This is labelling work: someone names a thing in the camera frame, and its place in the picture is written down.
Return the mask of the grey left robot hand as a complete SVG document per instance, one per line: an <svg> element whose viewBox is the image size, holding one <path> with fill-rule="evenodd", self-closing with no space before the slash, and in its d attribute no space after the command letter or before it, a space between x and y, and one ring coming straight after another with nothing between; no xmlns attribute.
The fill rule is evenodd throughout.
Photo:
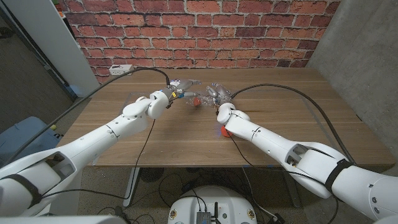
<svg viewBox="0 0 398 224"><path fill-rule="evenodd" d="M165 87L162 92L168 97L169 101L178 98L193 98L194 96L198 96L198 93L188 90L193 85L201 85L201 81L191 79L174 79L170 81L170 85Z"/></svg>

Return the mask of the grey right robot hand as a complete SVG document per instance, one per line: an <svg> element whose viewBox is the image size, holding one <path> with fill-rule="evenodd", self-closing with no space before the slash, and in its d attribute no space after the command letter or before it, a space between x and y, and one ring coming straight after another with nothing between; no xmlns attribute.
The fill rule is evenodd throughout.
<svg viewBox="0 0 398 224"><path fill-rule="evenodd" d="M208 94L213 98L216 106L221 106L225 103L232 104L231 93L221 84L213 83L212 86L207 86Z"/></svg>

